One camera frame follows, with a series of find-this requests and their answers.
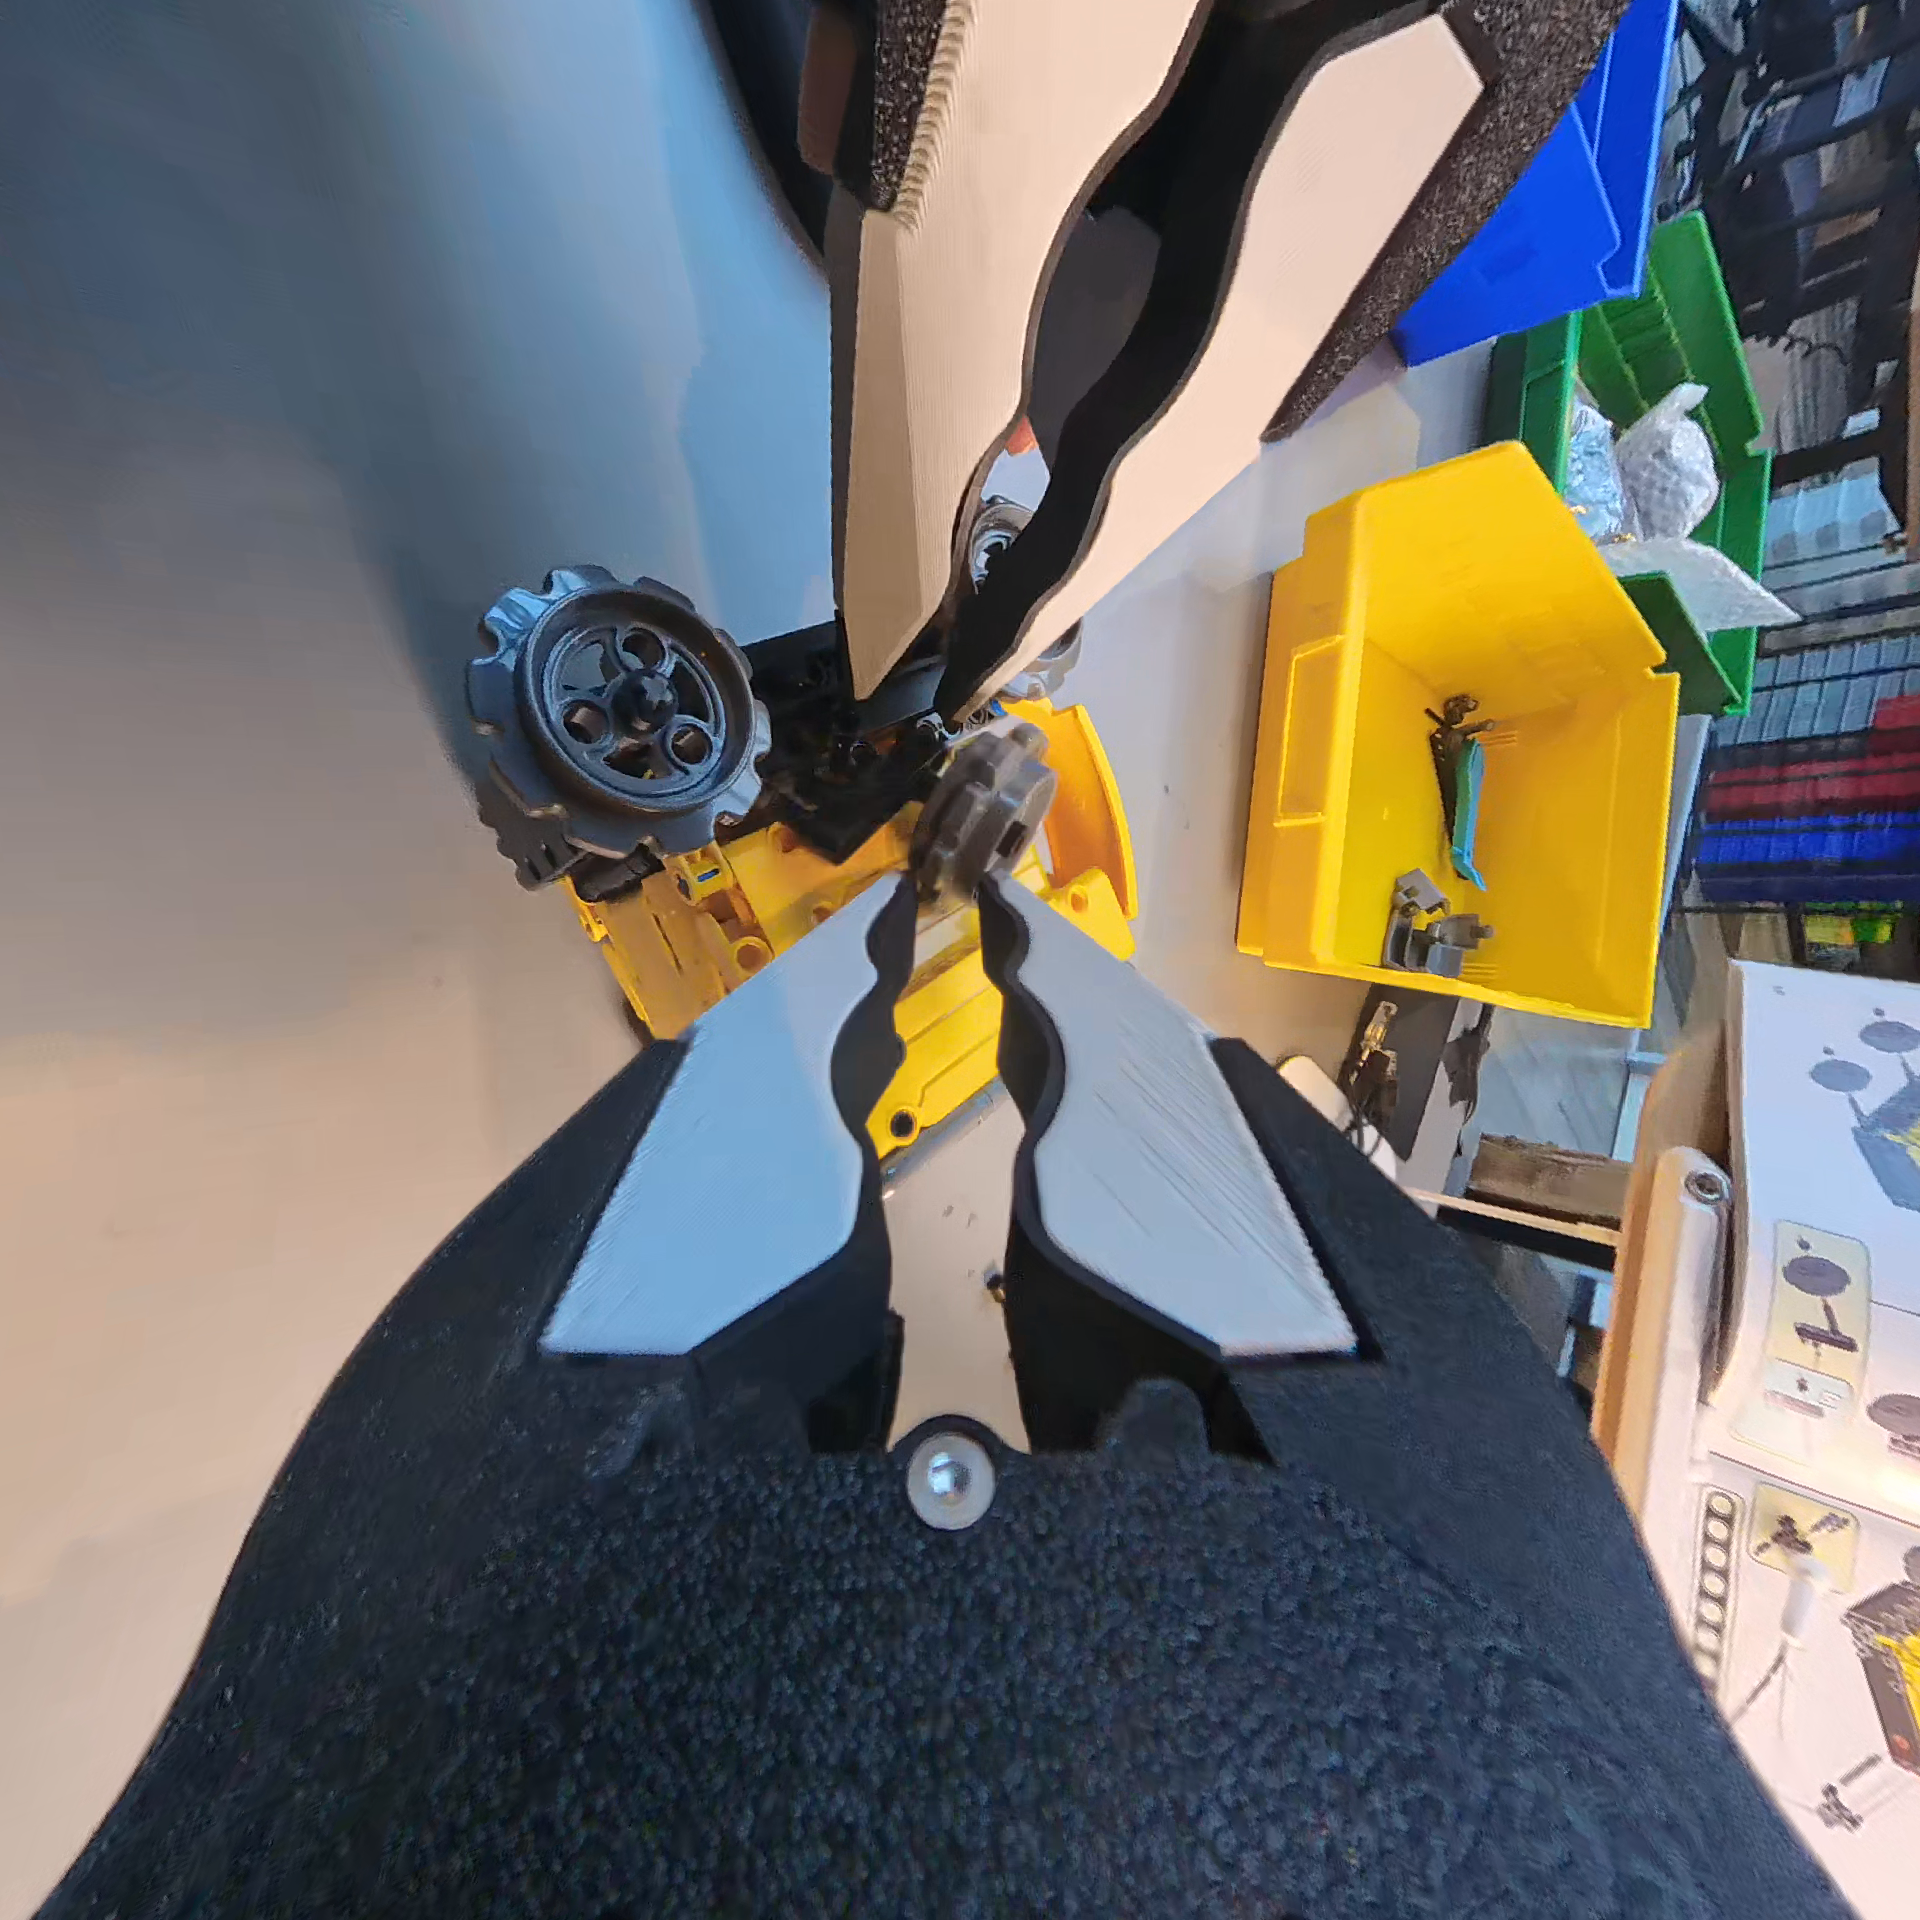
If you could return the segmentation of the teal and black brick tool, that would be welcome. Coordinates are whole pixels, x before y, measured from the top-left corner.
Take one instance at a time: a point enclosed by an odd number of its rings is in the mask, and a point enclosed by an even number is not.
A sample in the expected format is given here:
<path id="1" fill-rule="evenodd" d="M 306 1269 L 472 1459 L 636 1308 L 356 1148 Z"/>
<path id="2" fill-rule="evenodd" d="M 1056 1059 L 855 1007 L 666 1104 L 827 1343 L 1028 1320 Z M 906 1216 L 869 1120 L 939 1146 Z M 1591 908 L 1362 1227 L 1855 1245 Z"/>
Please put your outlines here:
<path id="1" fill-rule="evenodd" d="M 1440 708 L 1428 708 L 1428 757 L 1442 807 L 1442 830 L 1451 874 L 1486 891 L 1479 859 L 1482 797 L 1488 738 L 1495 722 L 1482 715 L 1470 692 L 1455 692 Z"/>

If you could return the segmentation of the yellow toy brick vehicle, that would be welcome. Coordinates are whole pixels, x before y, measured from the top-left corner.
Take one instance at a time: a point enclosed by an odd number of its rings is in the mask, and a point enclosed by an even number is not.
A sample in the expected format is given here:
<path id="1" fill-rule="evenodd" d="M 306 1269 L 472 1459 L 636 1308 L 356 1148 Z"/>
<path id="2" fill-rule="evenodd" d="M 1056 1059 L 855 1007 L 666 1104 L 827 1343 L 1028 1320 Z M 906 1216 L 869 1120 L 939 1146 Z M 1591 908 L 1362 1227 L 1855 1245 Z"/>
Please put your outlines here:
<path id="1" fill-rule="evenodd" d="M 1012 877 L 1094 941 L 1136 951 L 1136 854 L 1086 707 L 1039 680 L 941 719 L 914 643 L 850 691 L 844 622 L 735 643 L 693 600 L 608 566 L 509 587 L 467 668 L 487 744 L 477 814 L 525 888 L 560 887 L 646 1039 L 672 1039 L 870 882 L 908 868 L 920 807 L 980 732 L 1015 732 L 1056 787 Z"/>

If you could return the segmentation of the printed picture sheet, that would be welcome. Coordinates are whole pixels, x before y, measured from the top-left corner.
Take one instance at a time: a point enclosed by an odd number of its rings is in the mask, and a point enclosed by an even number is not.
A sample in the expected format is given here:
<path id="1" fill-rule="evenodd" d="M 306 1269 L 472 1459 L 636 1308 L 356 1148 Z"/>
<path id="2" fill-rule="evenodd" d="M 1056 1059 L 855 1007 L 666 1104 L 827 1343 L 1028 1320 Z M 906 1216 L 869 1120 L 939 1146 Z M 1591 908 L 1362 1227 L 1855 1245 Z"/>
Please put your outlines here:
<path id="1" fill-rule="evenodd" d="M 1918 997 L 1735 963 L 1694 1652 L 1859 1915 L 1918 1915 Z"/>

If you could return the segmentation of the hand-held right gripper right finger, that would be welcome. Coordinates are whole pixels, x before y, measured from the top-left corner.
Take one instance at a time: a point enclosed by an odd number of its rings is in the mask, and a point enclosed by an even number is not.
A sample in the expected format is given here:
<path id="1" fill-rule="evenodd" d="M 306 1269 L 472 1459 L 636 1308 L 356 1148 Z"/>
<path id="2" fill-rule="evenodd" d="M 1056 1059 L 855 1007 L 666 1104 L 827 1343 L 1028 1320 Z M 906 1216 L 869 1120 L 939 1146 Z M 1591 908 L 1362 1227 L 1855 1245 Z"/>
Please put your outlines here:
<path id="1" fill-rule="evenodd" d="M 1239 1368 L 1355 1359 L 1247 1114 L 1286 1086 L 1024 887 L 986 879 L 976 904 L 1022 1117 L 1002 1266 L 1022 1414 L 1110 1419 L 1150 1381 L 1211 1414 Z"/>

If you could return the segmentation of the blue plastic bin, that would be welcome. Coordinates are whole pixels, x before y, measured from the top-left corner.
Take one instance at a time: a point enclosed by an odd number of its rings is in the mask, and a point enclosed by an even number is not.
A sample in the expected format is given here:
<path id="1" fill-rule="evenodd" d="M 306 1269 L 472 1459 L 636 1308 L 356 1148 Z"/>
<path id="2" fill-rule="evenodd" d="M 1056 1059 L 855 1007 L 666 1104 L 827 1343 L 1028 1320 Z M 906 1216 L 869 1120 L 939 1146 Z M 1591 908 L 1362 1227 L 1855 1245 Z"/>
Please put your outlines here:
<path id="1" fill-rule="evenodd" d="M 1645 278 L 1676 2 L 1635 2 L 1495 215 L 1394 327 L 1416 368 Z"/>

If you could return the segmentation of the red and blue crates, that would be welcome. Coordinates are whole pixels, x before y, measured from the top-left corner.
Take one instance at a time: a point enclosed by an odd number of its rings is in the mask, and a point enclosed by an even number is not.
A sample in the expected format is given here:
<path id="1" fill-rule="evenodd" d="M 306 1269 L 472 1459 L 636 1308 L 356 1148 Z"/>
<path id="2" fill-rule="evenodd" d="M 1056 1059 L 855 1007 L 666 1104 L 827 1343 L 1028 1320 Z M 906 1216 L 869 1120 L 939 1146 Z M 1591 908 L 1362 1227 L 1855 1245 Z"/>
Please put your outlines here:
<path id="1" fill-rule="evenodd" d="M 1703 904 L 1916 908 L 1916 695 L 1838 733 L 1709 744 L 1687 853 Z"/>

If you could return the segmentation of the grey brick piece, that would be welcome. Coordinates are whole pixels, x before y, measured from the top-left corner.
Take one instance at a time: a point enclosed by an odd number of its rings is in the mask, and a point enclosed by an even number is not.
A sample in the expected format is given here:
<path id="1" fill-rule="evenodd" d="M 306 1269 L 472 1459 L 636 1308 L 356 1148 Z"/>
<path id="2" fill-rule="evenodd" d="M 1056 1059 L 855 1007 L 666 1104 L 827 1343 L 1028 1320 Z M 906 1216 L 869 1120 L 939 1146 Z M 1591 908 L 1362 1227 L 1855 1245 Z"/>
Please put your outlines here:
<path id="1" fill-rule="evenodd" d="M 1428 979 L 1463 979 L 1467 963 L 1495 932 L 1482 915 L 1453 912 L 1424 871 L 1406 871 L 1394 877 L 1378 965 Z"/>

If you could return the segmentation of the small grey toy wheel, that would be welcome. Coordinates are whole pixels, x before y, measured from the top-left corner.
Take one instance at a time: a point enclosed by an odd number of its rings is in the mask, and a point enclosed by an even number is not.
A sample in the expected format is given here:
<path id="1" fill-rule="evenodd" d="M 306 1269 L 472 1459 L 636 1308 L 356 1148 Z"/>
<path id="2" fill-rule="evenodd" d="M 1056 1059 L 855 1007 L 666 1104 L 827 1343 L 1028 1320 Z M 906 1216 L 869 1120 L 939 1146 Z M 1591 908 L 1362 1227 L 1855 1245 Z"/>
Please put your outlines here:
<path id="1" fill-rule="evenodd" d="M 983 879 L 1010 871 L 1044 826 L 1059 778 L 1048 738 L 1032 722 L 965 738 L 930 789 L 910 840 L 919 902 L 976 899 Z"/>

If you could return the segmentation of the yellow plastic bin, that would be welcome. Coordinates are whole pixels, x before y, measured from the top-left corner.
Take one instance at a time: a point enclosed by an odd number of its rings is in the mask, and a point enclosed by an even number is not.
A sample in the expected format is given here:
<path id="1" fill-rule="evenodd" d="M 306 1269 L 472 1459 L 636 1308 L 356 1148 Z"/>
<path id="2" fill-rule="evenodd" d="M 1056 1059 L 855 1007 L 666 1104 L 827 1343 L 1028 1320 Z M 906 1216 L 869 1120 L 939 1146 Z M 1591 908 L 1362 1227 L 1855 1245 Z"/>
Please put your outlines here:
<path id="1" fill-rule="evenodd" d="M 1517 715 L 1490 691 L 1519 644 L 1515 587 L 1455 584 L 1447 463 L 1310 517 L 1270 590 L 1237 949 L 1270 970 L 1381 984 L 1394 877 L 1424 871 L 1495 940 L 1463 979 L 1416 987 L 1535 1018 L 1645 1026 L 1663 925 L 1676 733 Z M 1450 867 L 1428 708 L 1455 692 L 1495 722 L 1479 816 L 1486 891 Z"/>

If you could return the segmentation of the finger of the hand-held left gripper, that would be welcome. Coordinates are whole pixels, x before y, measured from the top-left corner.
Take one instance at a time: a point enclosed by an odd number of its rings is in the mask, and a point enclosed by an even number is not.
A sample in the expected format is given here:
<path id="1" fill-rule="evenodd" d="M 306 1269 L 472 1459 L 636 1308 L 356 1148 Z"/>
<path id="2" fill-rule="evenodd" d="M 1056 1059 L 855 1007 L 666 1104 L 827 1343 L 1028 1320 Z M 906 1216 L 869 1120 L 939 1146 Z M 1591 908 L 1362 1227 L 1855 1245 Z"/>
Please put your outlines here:
<path id="1" fill-rule="evenodd" d="M 947 647 L 971 714 L 1250 467 L 1490 87 L 1467 16 L 1204 32 L 1167 119 L 1159 248 L 1108 364 L 1042 444 L 1046 491 Z"/>
<path id="2" fill-rule="evenodd" d="M 832 5 L 832 575 L 858 701 L 948 610 L 1064 237 L 1207 16 Z"/>

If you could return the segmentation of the grey desk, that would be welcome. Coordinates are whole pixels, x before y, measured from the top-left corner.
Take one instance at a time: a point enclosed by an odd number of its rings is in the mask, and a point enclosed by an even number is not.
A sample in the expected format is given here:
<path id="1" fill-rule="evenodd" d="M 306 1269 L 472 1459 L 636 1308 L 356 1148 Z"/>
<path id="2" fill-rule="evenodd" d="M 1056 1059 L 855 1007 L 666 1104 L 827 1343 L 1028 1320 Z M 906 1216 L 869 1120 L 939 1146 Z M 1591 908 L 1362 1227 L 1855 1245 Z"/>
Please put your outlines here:
<path id="1" fill-rule="evenodd" d="M 1638 1915 L 1640 1751 L 1322 1469 L 667 1419 L 509 1279 L 652 1076 L 400 650 L 728 486 L 588 107 L 660 16 L 4 5 L 4 1911 Z"/>

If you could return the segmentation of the green plastic bin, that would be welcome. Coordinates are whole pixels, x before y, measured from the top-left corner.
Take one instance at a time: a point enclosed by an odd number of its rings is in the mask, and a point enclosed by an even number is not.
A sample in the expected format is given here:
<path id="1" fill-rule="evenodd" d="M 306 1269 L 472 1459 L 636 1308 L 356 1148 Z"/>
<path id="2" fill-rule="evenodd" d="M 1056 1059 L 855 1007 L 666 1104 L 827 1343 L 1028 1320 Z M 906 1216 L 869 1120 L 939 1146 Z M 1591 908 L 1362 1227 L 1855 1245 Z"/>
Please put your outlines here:
<path id="1" fill-rule="evenodd" d="M 1768 454 L 1720 264 L 1700 215 L 1659 227 L 1638 296 L 1604 302 L 1495 344 L 1488 447 L 1445 467 L 1435 493 L 1455 555 L 1453 584 L 1515 587 L 1519 613 L 1495 614 L 1498 639 L 1519 644 L 1490 691 L 1519 691 L 1543 669 L 1546 695 L 1517 715 L 1600 719 L 1607 728 L 1674 735 L 1692 715 L 1744 710 L 1758 626 L 1707 630 L 1674 580 L 1638 563 L 1618 578 L 1578 531 L 1559 493 L 1578 380 L 1595 375 L 1600 412 L 1632 426 L 1680 384 L 1704 384 L 1703 426 L 1718 496 L 1700 542 L 1755 574 L 1768 504 Z"/>

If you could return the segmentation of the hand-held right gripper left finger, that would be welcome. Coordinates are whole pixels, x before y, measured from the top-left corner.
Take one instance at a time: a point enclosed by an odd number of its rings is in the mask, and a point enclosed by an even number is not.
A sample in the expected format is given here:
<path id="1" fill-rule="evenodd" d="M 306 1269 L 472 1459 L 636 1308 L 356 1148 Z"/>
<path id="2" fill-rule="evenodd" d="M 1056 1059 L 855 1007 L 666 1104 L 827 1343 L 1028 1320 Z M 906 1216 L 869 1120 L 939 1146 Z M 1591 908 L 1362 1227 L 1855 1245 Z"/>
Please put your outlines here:
<path id="1" fill-rule="evenodd" d="M 891 1252 L 870 1117 L 902 1059 L 911 877 L 875 879 L 666 1046 L 662 1090 L 542 1325 L 554 1362 L 632 1362 L 704 1408 L 808 1419 L 874 1386 Z"/>

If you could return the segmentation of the white oval board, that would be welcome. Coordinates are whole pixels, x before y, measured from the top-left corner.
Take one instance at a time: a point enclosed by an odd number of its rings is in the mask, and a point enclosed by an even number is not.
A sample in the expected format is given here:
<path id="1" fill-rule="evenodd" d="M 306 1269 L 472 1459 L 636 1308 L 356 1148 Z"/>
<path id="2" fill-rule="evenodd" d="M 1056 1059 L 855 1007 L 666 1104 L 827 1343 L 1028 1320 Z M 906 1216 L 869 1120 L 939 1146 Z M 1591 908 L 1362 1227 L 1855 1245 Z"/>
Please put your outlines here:
<path id="1" fill-rule="evenodd" d="M 1279 1078 L 1315 1111 L 1334 1126 L 1362 1156 L 1392 1184 L 1403 1184 L 1403 1164 L 1386 1139 L 1386 1132 L 1362 1117 L 1336 1082 L 1310 1055 L 1293 1053 L 1277 1066 Z"/>

